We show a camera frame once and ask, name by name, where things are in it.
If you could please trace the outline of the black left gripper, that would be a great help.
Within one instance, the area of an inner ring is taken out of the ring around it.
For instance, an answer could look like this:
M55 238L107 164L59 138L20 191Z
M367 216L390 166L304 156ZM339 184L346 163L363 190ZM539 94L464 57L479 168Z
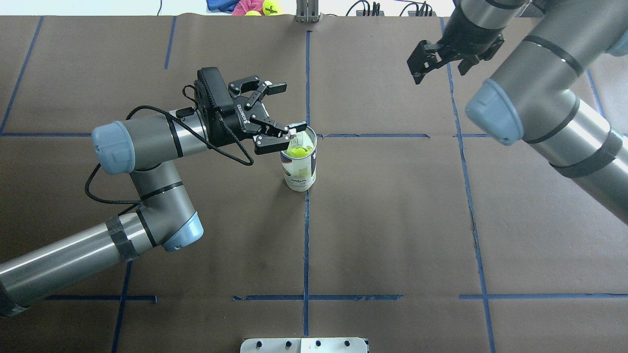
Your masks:
M307 129L306 121L279 125L270 119L262 103L265 96L284 93L287 83L272 83L259 76L248 76L228 83L227 89L234 100L235 112L231 115L220 114L211 99L206 98L208 141L215 147L235 143L236 139L253 139L257 155L285 151L290 141Z

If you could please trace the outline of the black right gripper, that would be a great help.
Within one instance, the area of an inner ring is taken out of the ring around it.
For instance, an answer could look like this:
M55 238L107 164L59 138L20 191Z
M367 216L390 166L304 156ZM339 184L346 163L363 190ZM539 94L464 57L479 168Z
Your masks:
M420 85L427 73L448 62L461 60L458 72L464 76L479 62L491 60L504 43L503 29L487 29L467 20L449 20L440 40L436 43L422 40L410 54L407 65L415 85Z

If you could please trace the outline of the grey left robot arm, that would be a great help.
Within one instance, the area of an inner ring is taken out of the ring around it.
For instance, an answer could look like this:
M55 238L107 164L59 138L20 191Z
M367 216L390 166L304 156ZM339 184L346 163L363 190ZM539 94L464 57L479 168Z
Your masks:
M190 85L193 106L163 110L134 108L124 121L92 130L99 163L88 177L87 197L128 208L80 231L1 265L1 316L13 317L32 304L161 246L178 251L204 234L198 211L177 172L175 159L215 151L244 166L254 154L285 151L308 123L281 125L262 100L283 93L284 82L249 76L225 83L218 68L202 68Z

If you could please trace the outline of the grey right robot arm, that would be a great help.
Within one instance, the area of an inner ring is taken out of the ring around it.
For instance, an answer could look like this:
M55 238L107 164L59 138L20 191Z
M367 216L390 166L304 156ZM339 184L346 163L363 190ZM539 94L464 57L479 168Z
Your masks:
M500 49L527 0L458 0L436 43L407 60L415 83L449 62L464 75ZM627 139L572 90L601 56L627 53L625 0L537 0L543 17L482 83L465 114L503 145L523 140L624 223Z

